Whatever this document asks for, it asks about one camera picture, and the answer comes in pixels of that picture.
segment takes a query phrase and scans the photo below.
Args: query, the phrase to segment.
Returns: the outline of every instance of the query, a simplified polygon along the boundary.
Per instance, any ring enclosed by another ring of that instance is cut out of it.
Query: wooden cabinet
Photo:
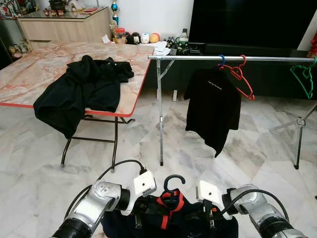
[[[39,11],[18,21],[33,49],[45,47],[53,40],[102,42],[105,34],[111,38],[108,7],[91,15],[66,12],[61,17],[45,17]]]

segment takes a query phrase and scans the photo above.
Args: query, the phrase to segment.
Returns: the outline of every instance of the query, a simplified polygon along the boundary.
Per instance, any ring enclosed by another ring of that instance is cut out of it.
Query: metal table leg
[[[114,147],[112,154],[112,166],[115,164],[115,154],[117,152],[117,144],[118,144],[118,117],[114,118]]]
[[[60,162],[60,166],[61,167],[65,167],[65,156],[66,156],[66,153],[67,153],[67,150],[68,150],[68,147],[69,147],[69,144],[71,142],[71,138],[67,140],[67,143],[65,145],[65,148],[64,148],[64,151],[63,151],[63,155],[61,157],[61,162]]]
[[[118,121],[118,117],[114,117],[114,120],[102,120],[102,119],[93,118],[92,115],[85,115],[83,120],[114,123],[114,140],[103,140],[103,139],[95,139],[95,138],[73,136],[73,137],[71,137],[70,139],[67,140],[67,143],[66,143],[64,151],[63,151],[63,155],[62,155],[60,166],[61,167],[65,166],[65,164],[64,164],[65,163],[65,157],[66,157],[66,153],[67,153],[69,144],[71,142],[71,139],[114,143],[113,154],[112,154],[112,163],[111,163],[111,165],[114,165],[115,164],[116,151],[117,151],[117,145],[118,145],[118,124],[129,124],[130,122],[135,121],[135,119],[130,119],[130,120],[126,121],[124,118],[121,118],[122,121]]]

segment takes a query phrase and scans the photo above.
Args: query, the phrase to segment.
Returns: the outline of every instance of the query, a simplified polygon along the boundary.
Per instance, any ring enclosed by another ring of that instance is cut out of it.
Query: clothing rack
[[[227,56],[224,57],[226,61],[244,61],[245,59],[241,56]],[[159,142],[160,142],[160,165],[163,166],[163,112],[162,112],[162,91],[161,91],[161,80],[166,75],[168,70],[171,68],[175,60],[211,60],[211,61],[223,61],[221,56],[148,56],[150,60],[157,61],[157,80],[158,80],[158,109],[159,109]],[[161,60],[170,60],[166,69],[161,73],[160,62]],[[247,61],[277,61],[277,62],[304,62],[314,63],[314,59],[311,58],[294,58],[294,57],[246,57]],[[295,169],[299,167],[300,151],[302,144],[303,128],[305,126],[305,120],[307,117],[317,109],[317,103],[310,109],[304,117],[298,117],[295,122],[289,122],[287,124],[275,127],[274,129],[283,128],[294,124],[298,126],[298,138],[297,138],[297,156],[296,163],[294,163]]]

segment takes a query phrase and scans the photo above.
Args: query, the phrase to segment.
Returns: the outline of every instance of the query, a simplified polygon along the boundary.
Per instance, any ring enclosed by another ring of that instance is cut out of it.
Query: paper
[[[159,41],[156,43],[149,43],[149,44],[140,44],[140,46],[154,46],[154,56],[166,56],[169,54],[170,49],[166,48],[167,42],[166,41]]]
[[[110,40],[108,38],[108,35],[102,36],[101,39],[103,40],[104,43],[109,43],[110,42]]]

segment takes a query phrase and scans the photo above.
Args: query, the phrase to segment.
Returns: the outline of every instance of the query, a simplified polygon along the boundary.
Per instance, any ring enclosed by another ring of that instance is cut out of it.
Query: small device
[[[222,202],[222,192],[218,189],[217,186],[200,180],[196,186],[196,199],[199,202],[203,202],[204,200],[212,202],[215,206],[217,206],[220,210],[224,209],[224,205]],[[231,220],[232,216],[228,213],[224,213],[223,217],[226,220]]]
[[[133,184],[127,188],[130,190],[130,202],[125,210],[121,211],[122,215],[128,216],[132,212],[135,201],[143,196],[146,197],[157,189],[153,174],[146,171],[133,180]]]

